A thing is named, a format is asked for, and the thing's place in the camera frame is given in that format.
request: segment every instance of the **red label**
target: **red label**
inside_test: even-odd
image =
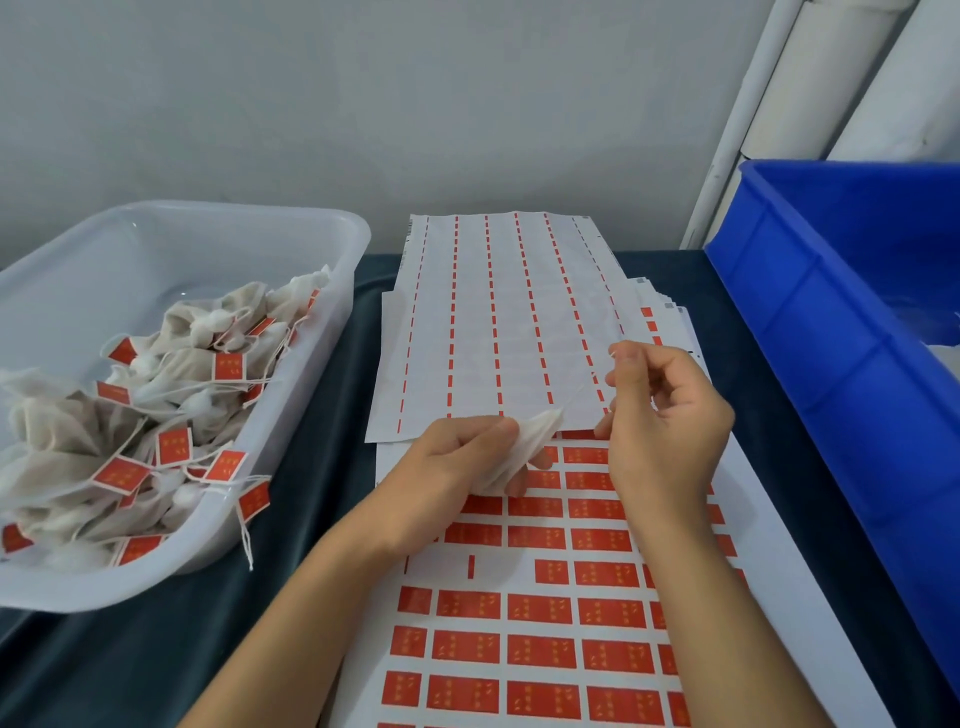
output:
[[[20,533],[20,527],[16,523],[5,525],[0,538],[3,540],[4,553],[14,553],[34,544],[33,541]]]
[[[119,361],[129,367],[131,362],[136,359],[136,350],[133,348],[130,336],[125,336],[123,341],[117,344],[116,349],[107,354],[107,358]]]
[[[496,665],[500,662],[500,635],[437,629],[433,633],[432,656],[434,660]]]
[[[394,638],[390,643],[390,654],[403,657],[423,657],[426,651],[426,630],[423,627],[394,627]]]
[[[561,519],[564,517],[564,502],[558,497],[507,498],[507,514]]]
[[[658,644],[657,651],[660,653],[660,669],[664,675],[679,675],[677,672],[677,661],[673,657],[673,647],[669,644]]]
[[[613,481],[609,473],[567,473],[568,491],[611,491]]]
[[[570,574],[566,561],[546,561],[537,559],[534,562],[534,575],[538,584],[569,584]]]
[[[507,619],[573,624],[566,596],[507,595]]]
[[[107,384],[105,381],[98,381],[97,397],[101,400],[120,402],[120,404],[130,406],[130,390],[126,387],[117,386],[116,384]]]
[[[602,627],[646,628],[643,602],[633,599],[577,599],[580,623]]]
[[[590,720],[611,723],[666,725],[657,691],[636,691],[629,688],[594,688],[587,686]]]
[[[156,436],[156,456],[161,466],[193,459],[193,435],[189,427],[169,429]]]
[[[413,615],[430,614],[430,599],[432,589],[422,587],[400,587],[400,601],[396,606],[398,612],[408,612]]]
[[[527,488],[560,488],[560,474],[557,471],[527,471]]]
[[[473,677],[430,675],[426,707],[470,713],[500,712],[500,683]]]
[[[580,689],[576,685],[509,680],[507,715],[580,720]]]
[[[630,532],[616,528],[571,528],[570,540],[578,551],[631,551]]]
[[[502,516],[503,498],[492,496],[467,496],[461,513],[476,513],[481,516]]]
[[[584,640],[584,667],[611,672],[646,672],[653,674],[654,656],[647,643],[625,643],[617,640]]]
[[[387,677],[383,681],[383,705],[403,705],[407,708],[416,708],[420,704],[419,672],[397,672],[388,669]]]
[[[568,637],[507,637],[507,663],[534,667],[577,667],[577,650]]]
[[[441,589],[437,617],[500,619],[500,595],[497,592],[451,592]]]
[[[569,508],[571,519],[627,519],[623,512],[623,503],[612,498],[571,498]]]
[[[564,448],[565,463],[607,465],[606,448]]]
[[[639,577],[633,564],[616,564],[609,561],[575,561],[574,578],[580,586],[591,587],[639,587]]]
[[[114,455],[90,480],[97,485],[118,491],[125,496],[133,493],[150,476],[151,470],[143,463],[123,455]]]
[[[503,546],[503,526],[496,523],[451,523],[444,541],[448,544]]]
[[[225,449],[217,455],[217,459],[213,461],[213,465],[206,472],[206,479],[230,482],[246,459],[247,454],[241,450]]]

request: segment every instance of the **sheet of labels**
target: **sheet of labels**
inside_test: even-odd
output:
[[[705,366],[685,309],[649,281],[632,285],[655,343]],[[553,468],[531,471],[526,497],[470,497],[437,543],[384,579],[344,661],[331,726],[690,725],[657,585],[612,488],[607,443],[591,438],[561,433]],[[377,446],[378,482],[406,448]],[[836,724],[893,725],[733,437],[708,510],[717,544]]]

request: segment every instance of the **left hand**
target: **left hand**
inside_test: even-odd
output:
[[[443,536],[470,487],[503,465],[518,433],[516,420],[494,415],[437,420],[360,504],[362,527],[383,539],[395,558],[417,553]],[[552,465],[543,450],[530,462],[541,469]],[[526,474],[524,467],[511,478],[508,496],[526,492]]]

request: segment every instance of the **blue plastic crate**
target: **blue plastic crate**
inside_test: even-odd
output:
[[[960,694],[960,165],[741,170],[707,255]]]

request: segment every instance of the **red tag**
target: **red tag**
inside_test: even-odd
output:
[[[120,544],[120,551],[117,555],[114,566],[122,567],[131,561],[136,561],[141,556],[153,551],[157,546],[163,543],[166,536],[131,536]]]
[[[422,627],[394,627],[394,639],[390,643],[390,654],[403,657],[423,657],[426,650],[426,630]]]
[[[537,559],[534,562],[534,576],[538,584],[569,584],[570,574],[566,561],[546,561]]]
[[[496,592],[450,592],[440,590],[437,617],[500,619],[500,595]]]
[[[127,387],[120,387],[116,384],[107,384],[105,381],[97,382],[97,397],[101,400],[110,400],[130,406],[130,390]]]
[[[654,674],[654,656],[647,643],[584,640],[584,667],[613,672]]]
[[[613,481],[608,473],[567,473],[568,491],[611,491]]]
[[[396,610],[412,615],[428,615],[430,614],[430,599],[432,597],[432,589],[400,587],[400,601]]]
[[[566,596],[507,595],[507,619],[573,624]]]
[[[573,573],[577,584],[591,587],[639,587],[640,581],[633,564],[614,564],[608,561],[576,561]]]
[[[216,352],[213,354],[214,381],[243,381],[247,378],[247,355]]]
[[[497,665],[500,662],[500,635],[437,629],[433,633],[432,657],[434,660]]]
[[[577,667],[577,650],[568,637],[507,636],[507,664]]]
[[[507,499],[507,514],[561,519],[564,517],[564,502],[558,497],[512,497]]]
[[[267,327],[268,327],[268,326],[270,326],[271,324],[275,324],[275,323],[276,323],[276,319],[272,319],[272,318],[270,318],[269,316],[264,317],[264,319],[261,320],[259,324],[257,324],[255,327],[253,327],[253,328],[251,328],[249,331],[247,331],[247,335],[248,335],[248,336],[259,336],[261,333],[263,333],[264,331],[267,330]]]
[[[474,677],[430,675],[426,707],[442,711],[499,713],[500,683]]]
[[[507,715],[580,720],[580,689],[576,685],[508,680]]]
[[[160,466],[179,465],[193,459],[193,433],[189,427],[168,429],[156,436],[156,457]]]
[[[547,528],[539,525],[508,525],[507,546],[566,548],[566,536],[562,528]]]
[[[643,602],[634,599],[577,599],[581,624],[645,629]]]
[[[33,541],[20,533],[20,527],[16,523],[5,525],[0,538],[3,541],[4,553],[14,553],[34,544]]]
[[[503,546],[503,526],[494,523],[451,523],[446,529],[444,542]]]
[[[121,364],[126,364],[129,367],[131,362],[136,359],[136,350],[133,348],[130,336],[124,336],[123,341],[117,344],[112,352],[107,354],[107,359],[119,361]]]
[[[397,672],[387,670],[387,677],[383,681],[383,705],[403,705],[407,708],[416,708],[420,704],[419,672]]]
[[[240,518],[244,523],[249,523],[260,511],[263,511],[270,505],[270,480],[261,480],[252,488],[248,488],[239,499],[237,507],[240,509]]]
[[[587,686],[590,720],[633,725],[665,725],[660,694],[630,688],[594,688]]]
[[[213,461],[213,465],[206,472],[205,480],[229,483],[246,459],[247,454],[241,450],[223,450],[217,455],[217,459]]]
[[[114,455],[90,480],[102,488],[128,496],[143,484],[150,473],[150,468],[143,463],[123,455]]]

